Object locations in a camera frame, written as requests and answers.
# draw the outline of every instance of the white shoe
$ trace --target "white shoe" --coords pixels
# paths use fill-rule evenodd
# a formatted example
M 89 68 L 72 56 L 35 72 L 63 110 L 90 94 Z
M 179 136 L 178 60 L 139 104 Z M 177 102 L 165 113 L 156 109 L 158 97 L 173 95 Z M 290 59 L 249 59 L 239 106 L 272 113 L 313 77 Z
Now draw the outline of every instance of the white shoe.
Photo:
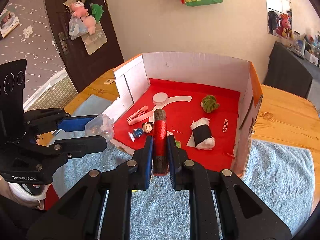
M 128 135 L 129 135 L 130 139 L 134 142 L 134 136 L 133 136 L 133 134 L 130 133 L 130 132 L 128 132 Z

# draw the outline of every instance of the pink clothespin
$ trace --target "pink clothespin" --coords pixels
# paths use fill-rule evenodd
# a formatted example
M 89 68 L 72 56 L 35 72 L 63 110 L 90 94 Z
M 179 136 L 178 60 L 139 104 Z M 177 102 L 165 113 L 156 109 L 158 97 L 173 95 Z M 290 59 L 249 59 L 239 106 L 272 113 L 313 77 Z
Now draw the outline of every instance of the pink clothespin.
M 129 125 L 134 125 L 137 122 L 140 122 L 144 119 L 153 116 L 153 111 L 149 111 L 146 113 L 146 110 L 148 110 L 147 106 L 144 106 L 141 109 L 139 109 L 137 112 L 135 112 L 133 115 L 127 118 L 127 123 Z

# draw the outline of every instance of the white curved strip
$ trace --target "white curved strip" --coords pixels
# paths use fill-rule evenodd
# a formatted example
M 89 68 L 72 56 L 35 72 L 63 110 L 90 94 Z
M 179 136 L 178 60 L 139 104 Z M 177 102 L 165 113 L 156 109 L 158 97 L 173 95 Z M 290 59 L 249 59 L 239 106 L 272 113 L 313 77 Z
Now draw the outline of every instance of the white curved strip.
M 166 105 L 173 103 L 173 102 L 179 102 L 179 101 L 186 101 L 190 102 L 192 97 L 190 96 L 176 96 L 176 97 L 170 97 L 168 98 L 167 102 L 163 105 L 155 106 L 152 111 L 155 111 L 156 109 L 164 108 Z M 149 117 L 149 122 L 154 122 L 153 116 Z

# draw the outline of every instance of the wooden table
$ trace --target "wooden table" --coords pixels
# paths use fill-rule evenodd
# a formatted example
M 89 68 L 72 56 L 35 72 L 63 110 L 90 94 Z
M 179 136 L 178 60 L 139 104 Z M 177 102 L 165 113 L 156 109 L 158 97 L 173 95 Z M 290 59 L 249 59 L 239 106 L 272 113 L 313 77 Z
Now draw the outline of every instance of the wooden table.
M 72 114 L 90 95 L 116 100 L 119 96 L 116 84 L 105 85 L 113 78 L 111 70 L 104 73 L 66 107 Z M 261 139 L 289 146 L 307 148 L 311 151 L 315 167 L 314 208 L 320 200 L 320 120 L 315 107 L 308 100 L 288 92 L 262 85 L 263 101 L 254 126 L 254 139 Z M 40 137 L 40 144 L 47 145 L 52 135 Z

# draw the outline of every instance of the dark brown door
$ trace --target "dark brown door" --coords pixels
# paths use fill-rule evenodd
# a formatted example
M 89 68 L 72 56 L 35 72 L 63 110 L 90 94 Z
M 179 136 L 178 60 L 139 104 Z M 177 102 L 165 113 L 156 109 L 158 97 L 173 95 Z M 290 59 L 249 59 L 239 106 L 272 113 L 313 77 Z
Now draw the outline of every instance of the dark brown door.
M 60 56 L 67 68 L 67 72 L 78 92 L 85 89 L 107 70 L 119 66 L 124 62 L 120 47 L 113 28 L 106 0 L 92 0 L 102 5 L 104 13 L 100 23 L 108 41 L 93 54 L 88 55 L 81 37 L 71 41 L 66 40 L 69 54 L 63 53 L 58 33 L 68 35 L 70 13 L 63 4 L 66 0 L 44 0 L 48 20 L 54 39 L 60 51 Z

